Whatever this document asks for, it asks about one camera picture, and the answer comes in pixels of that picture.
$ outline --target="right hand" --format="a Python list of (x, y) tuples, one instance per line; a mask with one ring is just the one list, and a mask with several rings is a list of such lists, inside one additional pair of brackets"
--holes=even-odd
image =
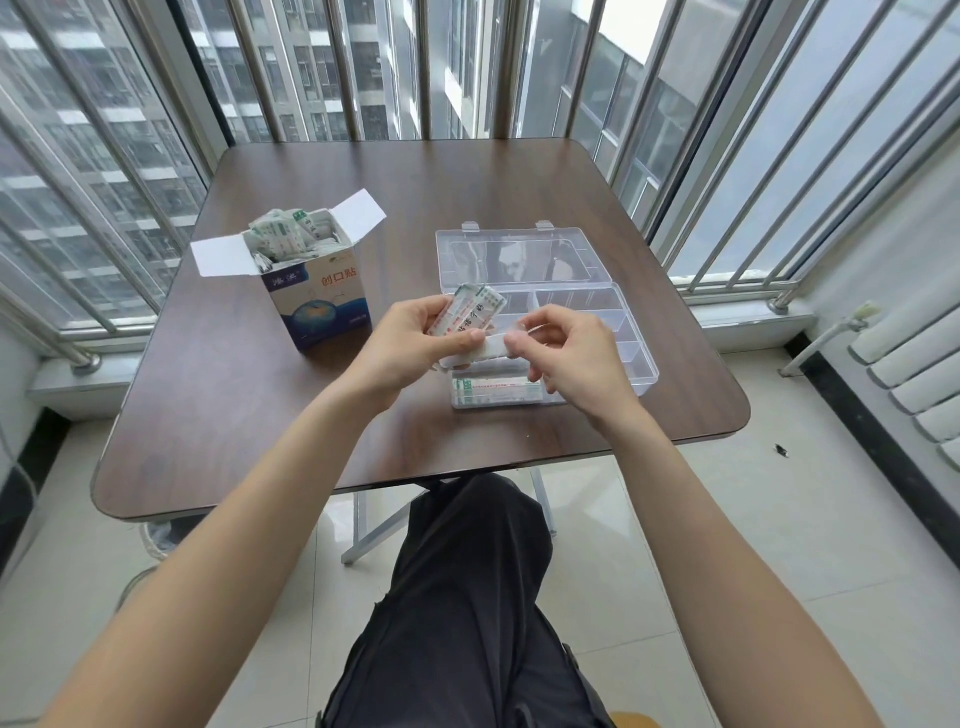
[(526, 331), (508, 331), (511, 358), (530, 362), (528, 378), (583, 411), (595, 425), (630, 416), (639, 407), (620, 361), (613, 332), (589, 313), (550, 304), (517, 322)]

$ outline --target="brown table top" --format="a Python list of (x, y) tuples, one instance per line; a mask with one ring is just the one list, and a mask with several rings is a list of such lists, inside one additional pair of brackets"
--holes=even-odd
[[(580, 144), (510, 141), (251, 144), (229, 150), (195, 239), (273, 208), (335, 206), (366, 187), (387, 213), (357, 246), (373, 320), (439, 292), (437, 230), (580, 228), (623, 289), (660, 367), (643, 397), (675, 442), (724, 437), (750, 404)], [(184, 257), (93, 482), (124, 520), (217, 505), (349, 364), (364, 330), (300, 354), (256, 278), (201, 278)], [(338, 489), (497, 471), (609, 451), (568, 405), (454, 410), (431, 372), (364, 433)]]

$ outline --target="baseboard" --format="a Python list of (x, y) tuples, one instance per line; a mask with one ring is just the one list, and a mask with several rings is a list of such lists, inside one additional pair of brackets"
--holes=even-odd
[[(17, 462), (35, 483), (38, 492), (43, 489), (69, 431), (69, 420), (51, 409), (40, 412), (34, 430), (17, 458)], [(0, 577), (16, 550), (17, 540), (33, 510), (34, 500), (30, 494), (30, 486), (20, 470), (11, 468), (3, 490), (0, 491)]]
[[(800, 334), (785, 348), (791, 356), (796, 356), (809, 343), (806, 335)], [(803, 370), (903, 502), (960, 569), (960, 515), (821, 354), (810, 357), (803, 364)]]

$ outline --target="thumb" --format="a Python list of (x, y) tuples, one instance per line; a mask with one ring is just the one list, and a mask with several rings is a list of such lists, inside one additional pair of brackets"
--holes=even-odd
[(427, 338), (429, 339), (430, 358), (434, 362), (438, 362), (448, 356), (478, 349), (487, 338), (487, 334), (479, 328), (468, 328), (466, 331), (449, 333), (446, 336), (429, 336)]
[(526, 331), (509, 331), (503, 337), (503, 343), (511, 356), (526, 359), (547, 375), (553, 372), (557, 356), (560, 355), (558, 350), (541, 344)]

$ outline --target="forearm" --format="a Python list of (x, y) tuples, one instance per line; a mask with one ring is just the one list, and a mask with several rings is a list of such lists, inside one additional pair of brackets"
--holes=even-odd
[(641, 407), (606, 428), (687, 649), (725, 725), (878, 726), (803, 606)]
[(311, 403), (113, 619), (41, 724), (206, 725), (375, 414), (341, 382)]

